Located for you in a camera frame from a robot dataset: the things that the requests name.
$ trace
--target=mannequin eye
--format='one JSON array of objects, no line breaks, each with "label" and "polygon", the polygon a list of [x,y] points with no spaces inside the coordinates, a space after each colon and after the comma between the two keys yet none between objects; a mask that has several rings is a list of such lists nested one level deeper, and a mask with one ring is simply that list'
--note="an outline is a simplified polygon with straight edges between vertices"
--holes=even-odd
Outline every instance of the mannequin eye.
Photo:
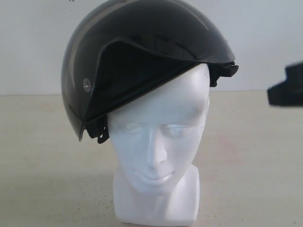
[{"label": "mannequin eye", "polygon": [[170,136],[177,137],[184,135],[191,127],[191,125],[170,124],[165,129]]},{"label": "mannequin eye", "polygon": [[121,124],[120,128],[126,132],[136,133],[141,130],[141,125],[136,123],[125,123]]}]

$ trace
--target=mannequin nose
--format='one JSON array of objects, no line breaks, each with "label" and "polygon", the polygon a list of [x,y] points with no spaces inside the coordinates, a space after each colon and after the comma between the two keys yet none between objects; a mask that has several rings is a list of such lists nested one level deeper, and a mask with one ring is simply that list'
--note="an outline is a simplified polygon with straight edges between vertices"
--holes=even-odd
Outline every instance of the mannequin nose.
[{"label": "mannequin nose", "polygon": [[147,166],[156,168],[167,159],[167,152],[164,149],[164,142],[158,130],[150,132],[149,145],[147,150]]}]

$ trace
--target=helmet rivet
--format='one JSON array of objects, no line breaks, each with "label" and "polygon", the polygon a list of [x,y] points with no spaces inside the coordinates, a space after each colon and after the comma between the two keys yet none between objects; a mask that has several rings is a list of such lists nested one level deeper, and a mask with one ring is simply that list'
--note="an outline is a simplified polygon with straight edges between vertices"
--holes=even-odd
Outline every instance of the helmet rivet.
[{"label": "helmet rivet", "polygon": [[91,83],[90,83],[90,80],[85,78],[84,81],[83,81],[83,88],[84,88],[84,91],[86,92],[90,92],[91,91]]}]

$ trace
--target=helmet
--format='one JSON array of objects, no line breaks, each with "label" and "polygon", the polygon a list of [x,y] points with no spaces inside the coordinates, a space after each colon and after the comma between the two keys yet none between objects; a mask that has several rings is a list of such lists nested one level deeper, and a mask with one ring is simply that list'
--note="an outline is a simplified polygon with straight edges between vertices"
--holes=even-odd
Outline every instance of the helmet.
[{"label": "helmet", "polygon": [[108,0],[77,26],[62,63],[70,123],[105,142],[107,114],[201,63],[211,87],[238,66],[216,26],[182,0]]}]

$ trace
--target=mannequin lips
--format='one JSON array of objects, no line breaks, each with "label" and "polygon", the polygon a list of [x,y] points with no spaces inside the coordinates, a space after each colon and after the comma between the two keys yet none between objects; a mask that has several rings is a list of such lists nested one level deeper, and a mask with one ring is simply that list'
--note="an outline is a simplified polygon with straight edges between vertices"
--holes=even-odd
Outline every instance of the mannequin lips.
[{"label": "mannequin lips", "polygon": [[160,185],[164,184],[165,182],[167,182],[173,175],[173,173],[170,173],[161,178],[151,178],[148,176],[141,175],[140,173],[138,173],[136,171],[135,171],[135,173],[146,185],[150,185],[150,186],[160,186]]}]

